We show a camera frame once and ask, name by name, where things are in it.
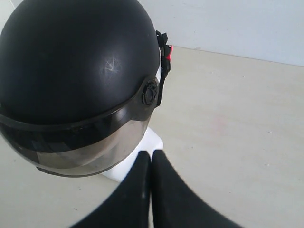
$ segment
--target beige table surface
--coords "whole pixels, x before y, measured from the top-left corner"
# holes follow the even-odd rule
[[[177,47],[172,64],[151,127],[180,176],[247,228],[303,228],[304,67]],[[0,139],[1,228],[70,226],[116,186],[41,173]]]

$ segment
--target tinted visor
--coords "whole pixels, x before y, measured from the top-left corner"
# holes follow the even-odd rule
[[[159,84],[147,77],[138,92],[115,110],[77,123],[34,125],[0,114],[0,132],[39,169],[61,176],[106,171],[125,159],[142,139],[157,105]]]

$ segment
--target helmet stand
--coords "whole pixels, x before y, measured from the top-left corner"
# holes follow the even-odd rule
[[[147,151],[152,157],[152,154],[155,150],[162,149],[162,139],[150,127],[148,127],[142,140],[139,142],[133,152],[130,153],[130,155],[126,157],[122,162],[113,168],[103,172],[102,174],[114,181],[121,182],[126,177],[132,165],[134,164],[138,152]]]

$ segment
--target chin strap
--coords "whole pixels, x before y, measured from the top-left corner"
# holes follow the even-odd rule
[[[158,45],[161,50],[161,79],[160,79],[160,88],[158,92],[157,106],[161,104],[162,101],[162,92],[163,85],[165,83],[165,78],[171,70],[171,53],[173,50],[172,45],[167,45],[168,36],[167,33],[161,34],[159,31],[156,31]]]

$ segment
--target helmet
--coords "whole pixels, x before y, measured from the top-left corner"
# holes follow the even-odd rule
[[[44,172],[106,171],[143,137],[171,46],[136,0],[24,0],[0,36],[0,132]]]

